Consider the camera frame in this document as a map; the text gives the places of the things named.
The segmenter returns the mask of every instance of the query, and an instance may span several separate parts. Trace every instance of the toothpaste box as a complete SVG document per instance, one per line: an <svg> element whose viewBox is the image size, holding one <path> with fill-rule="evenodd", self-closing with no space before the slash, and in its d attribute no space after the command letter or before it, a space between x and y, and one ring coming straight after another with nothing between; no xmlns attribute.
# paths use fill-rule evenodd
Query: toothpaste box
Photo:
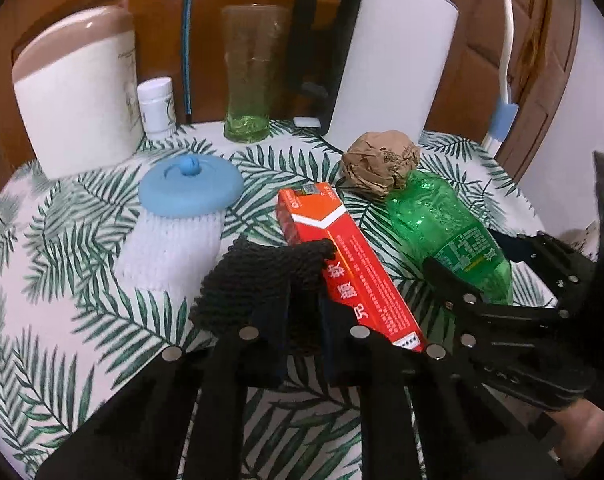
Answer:
<svg viewBox="0 0 604 480"><path fill-rule="evenodd" d="M333 301L395 345L421 351L420 327L353 218L326 182L281 189L277 217L289 245L329 238L337 248L324 278Z"/></svg>

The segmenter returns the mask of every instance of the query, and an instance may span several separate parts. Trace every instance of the white knitted cloth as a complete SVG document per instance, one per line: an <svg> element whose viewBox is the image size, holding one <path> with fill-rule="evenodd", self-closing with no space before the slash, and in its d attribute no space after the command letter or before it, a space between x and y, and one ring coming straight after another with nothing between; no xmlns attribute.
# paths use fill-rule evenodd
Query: white knitted cloth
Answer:
<svg viewBox="0 0 604 480"><path fill-rule="evenodd" d="M115 263L115 277L121 285L192 300L216 264L223 226L224 211L163 218L142 208Z"/></svg>

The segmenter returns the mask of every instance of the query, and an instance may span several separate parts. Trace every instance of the crushed green bottle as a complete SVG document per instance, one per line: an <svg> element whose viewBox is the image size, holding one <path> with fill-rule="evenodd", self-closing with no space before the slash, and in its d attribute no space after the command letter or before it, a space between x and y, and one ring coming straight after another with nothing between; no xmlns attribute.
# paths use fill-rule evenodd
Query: crushed green bottle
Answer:
<svg viewBox="0 0 604 480"><path fill-rule="evenodd" d="M433 173L412 171L386 199L391 222L413 263L434 256L491 303L511 304L511 263L455 190Z"/></svg>

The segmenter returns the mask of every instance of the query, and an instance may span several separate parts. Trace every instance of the blue silicone lid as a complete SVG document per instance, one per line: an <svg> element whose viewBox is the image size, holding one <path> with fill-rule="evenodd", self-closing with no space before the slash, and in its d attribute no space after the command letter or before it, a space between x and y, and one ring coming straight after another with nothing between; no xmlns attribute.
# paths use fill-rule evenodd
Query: blue silicone lid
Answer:
<svg viewBox="0 0 604 480"><path fill-rule="evenodd" d="M147 211L168 218L192 218L221 211L244 189L242 175L229 161L213 155L180 155L151 168L138 196Z"/></svg>

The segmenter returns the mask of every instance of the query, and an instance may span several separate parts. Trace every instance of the clear drinking glass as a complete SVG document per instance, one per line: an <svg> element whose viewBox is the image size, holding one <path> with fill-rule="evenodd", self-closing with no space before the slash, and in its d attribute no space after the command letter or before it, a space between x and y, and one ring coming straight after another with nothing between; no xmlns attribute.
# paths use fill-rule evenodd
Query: clear drinking glass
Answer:
<svg viewBox="0 0 604 480"><path fill-rule="evenodd" d="M224 136L256 142L269 135L274 74L282 56L288 10L270 5L222 10L228 108Z"/></svg>

